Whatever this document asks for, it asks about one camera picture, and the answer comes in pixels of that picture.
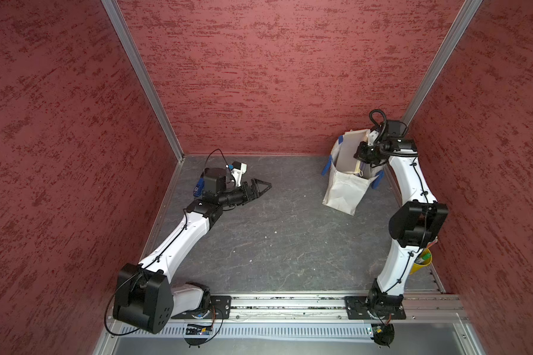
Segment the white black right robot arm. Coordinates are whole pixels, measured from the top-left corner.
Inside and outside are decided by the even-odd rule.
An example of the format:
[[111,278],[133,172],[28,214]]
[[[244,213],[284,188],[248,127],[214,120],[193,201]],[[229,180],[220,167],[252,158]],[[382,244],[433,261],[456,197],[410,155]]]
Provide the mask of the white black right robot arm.
[[389,255],[366,300],[372,318],[387,320],[401,313],[410,270],[436,240],[449,209],[429,188],[416,143],[406,137],[407,125],[390,121],[380,109],[370,111],[369,118],[374,127],[359,144],[354,158],[371,167],[388,166],[401,191],[401,207],[389,219]]

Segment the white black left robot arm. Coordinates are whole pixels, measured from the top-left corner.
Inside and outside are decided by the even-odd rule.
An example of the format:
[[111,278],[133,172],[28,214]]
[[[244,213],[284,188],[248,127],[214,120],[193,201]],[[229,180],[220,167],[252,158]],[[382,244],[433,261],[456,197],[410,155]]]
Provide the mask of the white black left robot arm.
[[176,316],[214,318],[208,287],[200,283],[173,287],[171,282],[191,249],[225,211],[257,200],[271,189],[271,183],[263,180],[244,181],[246,171],[246,164],[238,161],[203,170],[194,199],[184,209],[178,226],[139,263],[128,263],[118,272],[116,289],[107,305],[113,319],[131,325],[134,331],[158,334]]

